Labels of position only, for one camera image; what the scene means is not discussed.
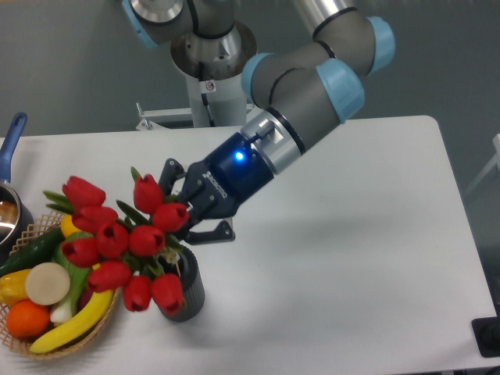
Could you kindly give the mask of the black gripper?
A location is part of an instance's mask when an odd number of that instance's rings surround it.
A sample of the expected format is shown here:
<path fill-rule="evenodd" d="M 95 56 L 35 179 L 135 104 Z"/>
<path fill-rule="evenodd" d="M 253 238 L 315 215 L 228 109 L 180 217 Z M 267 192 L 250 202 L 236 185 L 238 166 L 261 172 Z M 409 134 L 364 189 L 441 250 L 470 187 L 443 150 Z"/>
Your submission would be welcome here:
<path fill-rule="evenodd" d="M 188 204 L 190 225 L 203 220 L 232 217 L 240 205 L 273 179 L 265 159 L 252 149 L 250 140 L 236 133 L 203 160 L 186 170 L 177 160 L 167 159 L 158 185 L 163 197 L 173 193 L 178 180 L 185 178 L 177 201 Z M 184 241 L 207 245 L 235 239 L 230 222 L 221 220 L 213 230 L 188 231 Z"/>

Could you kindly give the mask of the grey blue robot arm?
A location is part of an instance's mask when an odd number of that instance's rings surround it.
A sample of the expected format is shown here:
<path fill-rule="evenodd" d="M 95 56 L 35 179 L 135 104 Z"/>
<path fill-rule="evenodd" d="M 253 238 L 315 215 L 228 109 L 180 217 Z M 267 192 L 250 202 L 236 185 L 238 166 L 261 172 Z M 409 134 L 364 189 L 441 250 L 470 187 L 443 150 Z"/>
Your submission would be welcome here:
<path fill-rule="evenodd" d="M 362 16 L 352 1 L 296 1 L 312 41 L 286 55 L 260 53 L 232 1 L 125 1 L 148 47 L 170 44 L 184 75 L 195 127 L 237 132 L 187 169 L 166 161 L 159 186 L 187 222 L 172 234 L 191 245 L 231 241 L 239 206 L 364 104 L 361 78 L 395 54 L 390 26 Z"/>

